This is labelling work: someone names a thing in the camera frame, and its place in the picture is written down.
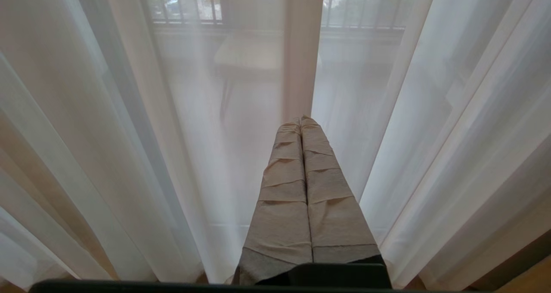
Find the curtain fold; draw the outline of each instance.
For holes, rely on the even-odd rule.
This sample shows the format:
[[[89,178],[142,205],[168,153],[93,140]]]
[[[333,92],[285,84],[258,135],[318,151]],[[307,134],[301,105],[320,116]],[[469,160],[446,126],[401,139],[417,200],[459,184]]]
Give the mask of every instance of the curtain fold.
[[[305,114],[393,285],[464,289],[551,228],[550,36],[551,0],[0,0],[0,279],[224,282]]]

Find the sheer curtain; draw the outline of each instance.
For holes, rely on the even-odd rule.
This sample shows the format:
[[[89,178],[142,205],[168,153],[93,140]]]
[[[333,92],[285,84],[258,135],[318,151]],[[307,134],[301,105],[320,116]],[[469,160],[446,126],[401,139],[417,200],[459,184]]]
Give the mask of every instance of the sheer curtain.
[[[0,279],[222,283],[323,127],[393,284],[549,230],[549,0],[0,0]]]

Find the white sheer curtain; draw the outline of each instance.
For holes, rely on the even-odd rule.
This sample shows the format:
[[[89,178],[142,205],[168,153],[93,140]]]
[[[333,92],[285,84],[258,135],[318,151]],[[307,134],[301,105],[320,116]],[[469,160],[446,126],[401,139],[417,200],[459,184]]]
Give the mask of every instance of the white sheer curtain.
[[[394,285],[463,289],[551,228],[549,6],[0,0],[0,279],[225,281],[311,114]]]

